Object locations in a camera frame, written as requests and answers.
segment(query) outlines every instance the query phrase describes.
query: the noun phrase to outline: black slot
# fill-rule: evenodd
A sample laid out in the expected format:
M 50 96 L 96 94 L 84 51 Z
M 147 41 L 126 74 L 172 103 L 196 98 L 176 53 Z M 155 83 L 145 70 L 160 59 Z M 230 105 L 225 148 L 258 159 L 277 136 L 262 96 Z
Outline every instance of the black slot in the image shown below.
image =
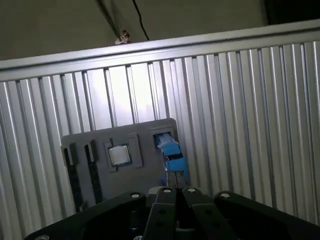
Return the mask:
M 103 201 L 103 194 L 102 194 L 97 164 L 94 159 L 95 155 L 93 153 L 93 144 L 91 144 L 91 148 L 89 148 L 89 145 L 85 145 L 84 150 L 85 150 L 85 155 L 86 155 L 88 168 L 90 172 L 90 179 L 91 179 L 93 194 L 95 198 L 95 203 L 99 204 Z
M 75 211 L 76 211 L 76 213 L 78 213 L 82 209 L 82 206 L 84 204 L 84 200 L 83 200 L 82 193 L 81 193 L 77 169 L 76 169 L 76 166 L 71 165 L 70 156 L 69 156 L 69 152 L 68 152 L 67 148 L 63 149 L 63 154 L 64 154 L 66 168 L 67 168 L 68 175 L 69 175 L 69 181 L 70 181 L 71 191 L 72 191 L 72 195 L 73 195 Z

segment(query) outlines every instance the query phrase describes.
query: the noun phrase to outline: screw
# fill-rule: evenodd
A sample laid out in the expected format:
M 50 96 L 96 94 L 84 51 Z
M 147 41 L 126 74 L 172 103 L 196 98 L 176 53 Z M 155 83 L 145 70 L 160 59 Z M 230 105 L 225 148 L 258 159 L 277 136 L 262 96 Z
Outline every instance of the screw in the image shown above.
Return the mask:
M 225 199 L 230 198 L 230 195 L 228 193 L 222 193 L 220 196 L 225 198 Z
M 136 199 L 136 198 L 140 197 L 140 194 L 139 193 L 133 193 L 133 194 L 131 194 L 131 197 Z
M 38 236 L 36 239 L 34 240 L 49 240 L 49 236 L 48 235 L 42 235 L 42 236 Z

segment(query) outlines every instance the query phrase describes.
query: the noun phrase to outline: aluminum panel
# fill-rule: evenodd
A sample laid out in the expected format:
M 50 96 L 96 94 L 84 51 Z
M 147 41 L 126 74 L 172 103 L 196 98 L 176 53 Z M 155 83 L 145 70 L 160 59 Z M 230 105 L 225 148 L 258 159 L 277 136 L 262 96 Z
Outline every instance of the aluminum panel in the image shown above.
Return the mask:
M 318 224 L 320 21 L 301 24 L 0 62 L 0 233 L 75 212 L 62 136 L 168 117 L 193 186 Z

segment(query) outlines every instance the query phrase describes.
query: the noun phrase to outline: gray plastic tray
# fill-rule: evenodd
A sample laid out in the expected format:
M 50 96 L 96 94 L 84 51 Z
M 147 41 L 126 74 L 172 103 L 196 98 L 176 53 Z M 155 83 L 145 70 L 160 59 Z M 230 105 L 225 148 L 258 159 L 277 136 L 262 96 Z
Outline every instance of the gray plastic tray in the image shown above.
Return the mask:
M 167 118 L 64 136 L 61 148 L 76 211 L 127 191 L 148 193 L 161 186 L 165 163 L 154 141 L 161 133 L 178 141 L 176 121 Z M 112 163 L 110 150 L 116 146 L 128 149 L 129 162 Z

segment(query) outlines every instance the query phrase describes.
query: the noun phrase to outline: blue object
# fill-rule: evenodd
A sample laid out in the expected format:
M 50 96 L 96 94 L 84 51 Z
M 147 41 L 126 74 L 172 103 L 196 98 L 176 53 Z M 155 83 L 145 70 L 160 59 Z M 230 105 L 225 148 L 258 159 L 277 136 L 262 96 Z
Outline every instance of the blue object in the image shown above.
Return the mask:
M 167 171 L 183 171 L 184 178 L 188 182 L 188 164 L 181 153 L 179 143 L 175 141 L 170 133 L 158 134 L 154 136 L 154 140 L 155 145 L 164 156 L 165 169 Z

